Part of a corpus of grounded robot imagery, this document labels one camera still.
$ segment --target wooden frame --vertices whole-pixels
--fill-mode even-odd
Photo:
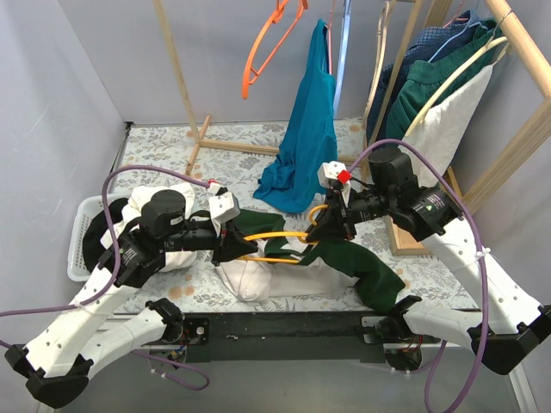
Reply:
[[[159,25],[164,37],[164,43],[170,57],[172,69],[176,76],[178,90],[180,92],[180,96],[182,97],[183,106],[188,114],[189,124],[195,140],[195,148],[189,159],[186,173],[188,174],[193,168],[199,150],[202,147],[226,151],[258,153],[262,155],[276,155],[279,150],[273,146],[240,144],[235,142],[205,139],[208,125],[210,123],[210,116],[207,116],[201,126],[201,130],[199,130],[193,109],[191,107],[191,101],[189,99],[184,81],[182,67],[180,66],[176,53],[176,46],[174,45],[174,40],[170,31],[170,24],[164,11],[162,0],[152,1],[158,15]],[[412,3],[413,6],[407,20],[398,54],[395,59],[394,68],[389,81],[389,87],[387,88],[387,93],[385,94],[383,100],[381,112],[377,123],[375,124],[373,137],[376,136],[381,129],[382,118],[386,111],[386,107],[390,102],[390,94],[392,93],[392,89],[396,83],[399,67],[401,66],[406,54],[407,46],[411,40],[424,0],[397,1],[402,3]],[[518,53],[518,56],[523,61],[524,66],[532,76],[538,89],[542,93],[544,100],[534,114],[532,114],[526,123],[524,123],[524,125],[518,130],[509,144],[507,144],[507,146],[501,151],[499,156],[495,159],[495,161],[493,161],[486,172],[482,174],[476,183],[466,192],[463,200],[473,213],[476,212],[484,204],[484,202],[492,196],[492,194],[530,157],[530,155],[532,155],[532,153],[534,153],[534,151],[547,140],[548,136],[551,135],[551,66],[505,0],[485,1],[496,20],[499,22],[505,36],[507,36],[507,39],[511,43],[512,47]],[[444,17],[449,12],[451,3],[451,0],[432,0],[429,13],[424,21],[424,26],[442,24]],[[339,157],[339,160],[343,163],[350,164],[354,161],[354,158]],[[452,184],[455,184],[455,189],[458,190],[459,188],[456,186],[453,171],[449,169],[447,174],[449,181]],[[396,237],[394,236],[396,233],[398,232],[393,232],[390,236],[390,238],[394,239],[394,241],[396,241]],[[400,245],[404,244],[401,243],[401,239],[398,239],[398,241]],[[394,246],[391,245],[391,249],[393,249],[396,254],[408,255],[407,250],[397,248],[397,246],[398,245],[395,242]],[[426,250],[415,250],[413,252],[415,254],[423,254]]]
[[[501,151],[498,157],[493,161],[490,167],[474,183],[474,185],[465,193],[463,201],[471,211],[475,213],[487,199],[547,140],[551,135],[551,66],[545,59],[542,52],[529,36],[522,23],[518,20],[511,6],[505,0],[485,0],[486,5],[498,21],[508,41],[518,56],[523,61],[532,79],[542,93],[543,102],[539,108],[522,125],[509,144]],[[449,12],[452,4],[450,0],[432,0],[429,15],[426,17],[424,26],[440,25]],[[401,64],[402,47],[409,43],[410,32],[406,30],[396,62]],[[374,136],[379,132],[382,123],[382,117],[386,110],[390,93],[394,86],[395,77],[391,77],[391,83],[387,90],[387,96],[381,108],[381,113],[377,124],[375,125]],[[448,169],[447,175],[449,182],[455,184],[454,190],[459,190],[457,180],[453,170]],[[410,234],[400,230],[396,225],[387,221],[388,237],[391,251],[395,255],[425,255],[430,252],[423,248],[419,243],[415,243]]]

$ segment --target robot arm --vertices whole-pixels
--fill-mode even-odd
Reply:
[[[482,308],[481,272],[474,237],[457,205],[440,188],[420,188],[409,157],[398,148],[383,148],[368,158],[373,185],[358,193],[341,163],[326,164],[319,178],[328,188],[327,208],[308,229],[308,241],[352,239],[355,224],[389,215],[439,258]],[[529,296],[486,255],[489,327],[482,362],[508,374],[551,334],[551,305]],[[377,327],[386,338],[404,340],[430,335],[472,349],[480,342],[482,314],[424,303],[419,297],[400,301]]]
[[[121,268],[108,291],[94,302],[80,304],[110,281],[115,266],[113,247],[102,255],[71,302],[77,308],[62,312],[27,345],[8,349],[8,363],[28,379],[26,386],[34,398],[56,409],[63,407],[100,370],[124,354],[148,342],[170,343],[182,337],[183,314],[168,299],[148,302],[138,316],[96,333],[113,311],[164,267],[166,252],[212,250],[214,264],[257,252],[256,243],[245,241],[233,224],[238,203],[224,188],[219,187],[211,197],[211,213],[199,211],[194,217],[208,219],[185,219],[184,211],[185,198],[180,193],[154,194],[143,206],[139,222],[128,223],[118,237]]]

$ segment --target white laundry basket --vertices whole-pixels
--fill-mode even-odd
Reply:
[[[120,198],[129,198],[131,191],[115,192],[107,195],[109,203]],[[67,256],[67,275],[73,281],[87,281],[90,272],[86,269],[83,259],[83,238],[92,219],[102,211],[102,196],[92,196],[83,200],[77,210],[77,217],[72,225],[71,243]]]

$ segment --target red clip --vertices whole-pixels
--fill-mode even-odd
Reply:
[[[337,179],[341,183],[348,182],[351,177],[352,177],[352,174],[348,170],[341,170],[340,173],[337,175]]]

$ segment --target gray wall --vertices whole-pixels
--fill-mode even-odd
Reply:
[[[551,3],[509,4],[551,60]],[[516,56],[498,66],[455,157],[455,173],[469,188],[530,117],[542,98]],[[513,279],[543,304],[551,303],[551,142],[546,142],[475,215],[482,239]],[[540,411],[551,410],[551,340],[524,362]]]
[[[187,123],[151,0],[59,0],[123,120]],[[275,2],[256,0],[164,0],[198,121],[288,120],[304,75],[310,37],[327,20],[332,0],[314,0],[263,75],[241,99],[245,61]],[[430,1],[425,1],[427,9]],[[272,25],[258,52],[263,61],[294,19],[297,0]],[[337,70],[343,1],[333,26]],[[363,114],[375,65],[375,33],[383,2],[352,2],[352,23],[339,118]],[[396,5],[387,60],[398,51],[412,5]]]
[[[79,287],[66,273],[77,206],[124,124],[56,0],[0,0],[0,32],[0,311],[60,305]],[[0,337],[26,342],[53,317],[3,318]],[[2,357],[0,412],[34,409]]]

